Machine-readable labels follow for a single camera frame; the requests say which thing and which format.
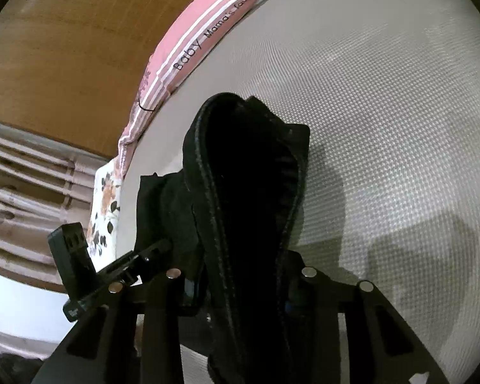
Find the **metal rivet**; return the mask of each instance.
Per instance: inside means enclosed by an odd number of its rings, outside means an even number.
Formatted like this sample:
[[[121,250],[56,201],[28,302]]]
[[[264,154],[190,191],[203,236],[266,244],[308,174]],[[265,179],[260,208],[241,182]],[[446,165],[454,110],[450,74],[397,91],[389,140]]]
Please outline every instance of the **metal rivet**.
[[[316,270],[313,267],[304,267],[301,273],[304,277],[307,278],[316,276]]]
[[[359,283],[359,288],[366,293],[373,292],[373,284],[367,281]]]
[[[181,270],[179,268],[170,268],[165,274],[169,278],[178,278],[179,276],[181,276]]]
[[[123,290],[123,284],[121,282],[112,282],[108,285],[108,291],[110,293],[119,293]]]

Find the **gray fabric surface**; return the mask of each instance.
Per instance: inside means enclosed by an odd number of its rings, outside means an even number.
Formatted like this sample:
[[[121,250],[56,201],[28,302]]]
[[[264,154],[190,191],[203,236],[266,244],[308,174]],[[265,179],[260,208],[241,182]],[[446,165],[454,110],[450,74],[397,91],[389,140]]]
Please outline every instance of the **gray fabric surface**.
[[[163,106],[122,190],[181,167],[217,92],[311,128],[292,247],[332,278],[374,281],[452,384],[480,361],[480,14],[469,0],[268,0]]]

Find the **wooden floor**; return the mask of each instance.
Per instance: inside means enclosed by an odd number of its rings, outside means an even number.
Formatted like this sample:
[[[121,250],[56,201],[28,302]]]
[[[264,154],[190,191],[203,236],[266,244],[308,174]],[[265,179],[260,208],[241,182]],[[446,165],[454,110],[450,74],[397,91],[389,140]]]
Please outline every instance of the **wooden floor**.
[[[149,56],[190,2],[9,0],[0,122],[115,156]]]

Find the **pink fabric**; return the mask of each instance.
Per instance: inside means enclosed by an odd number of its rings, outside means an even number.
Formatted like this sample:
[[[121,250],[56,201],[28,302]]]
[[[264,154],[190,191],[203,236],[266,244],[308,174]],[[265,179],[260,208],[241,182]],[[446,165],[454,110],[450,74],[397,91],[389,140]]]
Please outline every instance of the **pink fabric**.
[[[158,44],[146,66],[128,125],[119,139],[124,178],[137,141],[156,111],[257,0],[194,0]]]

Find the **screw head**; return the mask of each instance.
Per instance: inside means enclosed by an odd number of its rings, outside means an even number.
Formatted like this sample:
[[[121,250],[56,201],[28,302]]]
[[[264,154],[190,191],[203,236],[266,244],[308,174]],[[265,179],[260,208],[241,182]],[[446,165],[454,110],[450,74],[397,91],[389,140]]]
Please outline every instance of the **screw head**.
[[[123,290],[124,284],[121,282],[112,282],[108,285],[108,291],[110,293],[119,293],[121,290]]]
[[[307,278],[316,276],[316,270],[313,267],[304,267],[301,271],[302,275]]]
[[[366,293],[373,292],[373,284],[366,280],[364,282],[359,283],[359,288]]]
[[[168,278],[178,278],[181,276],[181,270],[179,268],[170,268],[165,274]]]

